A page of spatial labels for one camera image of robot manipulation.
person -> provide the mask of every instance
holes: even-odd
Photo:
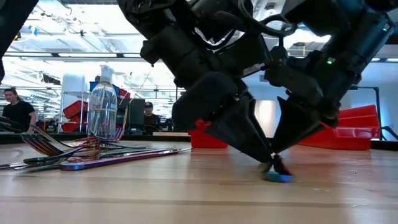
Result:
[[[4,107],[2,116],[21,124],[24,128],[23,132],[32,134],[33,128],[30,124],[36,124],[36,113],[33,106],[28,102],[22,101],[15,88],[5,89],[4,96],[9,104]]]
[[[147,134],[153,134],[159,128],[159,116],[153,113],[154,105],[151,102],[145,103],[144,109],[144,131]]]

small blue object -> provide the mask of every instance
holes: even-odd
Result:
[[[295,182],[294,176],[280,175],[275,171],[267,172],[265,179],[268,181],[271,181],[271,182],[278,182],[278,183],[293,183],[293,182]]]

table surface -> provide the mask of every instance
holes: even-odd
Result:
[[[188,147],[176,142],[122,142]],[[0,146],[0,164],[39,156]],[[0,172],[0,223],[397,223],[398,153],[285,151],[294,184],[235,149],[194,149],[78,172]]]

fluorescent light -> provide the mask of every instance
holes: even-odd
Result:
[[[58,54],[60,57],[117,57],[116,54],[109,54],[109,53],[103,53],[103,54],[93,54],[93,53],[59,53]]]
[[[303,56],[293,56],[295,58],[304,58]],[[380,61],[379,58],[372,58],[372,62]],[[398,62],[398,58],[387,59],[388,62]]]
[[[40,52],[6,52],[4,56],[9,57],[52,57],[51,53]]]
[[[124,57],[141,58],[139,54],[123,54]]]

red plastic bin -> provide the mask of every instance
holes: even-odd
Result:
[[[193,148],[197,149],[225,149],[228,145],[210,136],[205,134],[205,130],[210,126],[210,123],[204,123],[203,121],[199,120],[196,122],[197,128],[193,131],[189,131],[188,134],[191,136],[191,145]]]
[[[126,90],[120,89],[119,96],[124,97],[124,99],[126,99],[126,100],[130,100],[130,93],[127,92]]]
[[[80,128],[80,113],[76,114],[72,119],[68,122],[76,122],[76,123],[65,123],[61,125],[62,131],[64,133],[73,133],[79,132]],[[83,114],[83,126],[81,127],[81,131],[86,131],[86,123],[87,123],[87,114]]]
[[[87,109],[88,109],[88,103],[84,102],[83,103],[83,112],[87,112]],[[64,113],[65,117],[67,117],[68,119],[74,118],[77,114],[80,114],[80,111],[81,111],[81,100],[78,100],[63,109],[63,113]]]
[[[371,148],[371,139],[380,137],[376,106],[362,106],[342,110],[339,125],[327,128],[300,142],[300,145],[327,149],[365,151]]]

